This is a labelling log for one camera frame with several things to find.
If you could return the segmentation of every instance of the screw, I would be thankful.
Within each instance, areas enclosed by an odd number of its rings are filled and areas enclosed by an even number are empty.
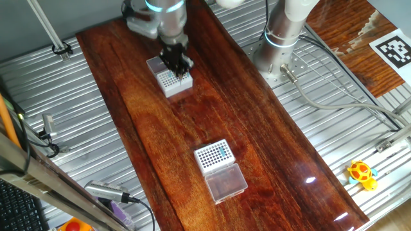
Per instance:
[[[272,64],[270,64],[270,67],[268,68],[268,74],[271,74],[273,67],[274,66]]]

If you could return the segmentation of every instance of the keyboard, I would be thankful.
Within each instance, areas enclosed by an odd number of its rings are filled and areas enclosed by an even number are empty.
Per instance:
[[[46,231],[40,200],[0,179],[0,230]]]

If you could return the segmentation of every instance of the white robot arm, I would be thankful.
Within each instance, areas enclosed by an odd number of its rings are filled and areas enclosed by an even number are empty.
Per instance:
[[[183,28],[187,21],[185,0],[145,0],[151,12],[151,21],[147,22],[134,17],[133,2],[126,0],[122,12],[130,30],[151,39],[159,39],[163,46],[160,58],[166,67],[180,79],[188,72],[193,62],[185,54],[188,48],[188,37]],[[222,7],[234,8],[243,0],[217,0]]]
[[[151,21],[134,17],[133,1],[123,4],[123,16],[130,30],[151,39],[159,39],[163,46],[160,58],[167,68],[182,78],[193,62],[185,54],[188,37],[183,28],[187,21],[185,0],[145,0]],[[216,0],[224,8],[235,8],[244,0]],[[279,0],[271,11],[265,30],[265,39],[254,56],[254,64],[273,79],[281,74],[280,66],[291,60],[293,47],[308,14],[319,0]]]

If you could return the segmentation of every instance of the clear plastic box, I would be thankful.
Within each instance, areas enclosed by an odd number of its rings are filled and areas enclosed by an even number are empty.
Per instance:
[[[205,176],[205,182],[216,204],[244,192],[248,187],[238,164]]]

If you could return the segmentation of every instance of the wooden table surface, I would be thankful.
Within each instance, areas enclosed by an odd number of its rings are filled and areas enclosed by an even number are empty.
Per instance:
[[[188,8],[185,31],[193,88],[169,99],[146,64],[161,50],[157,41],[122,20],[77,34],[161,229],[349,230],[367,222],[212,11]],[[215,205],[193,151],[221,139],[249,187]]]
[[[397,28],[367,0],[320,0],[307,22],[376,98],[404,83],[369,45]]]

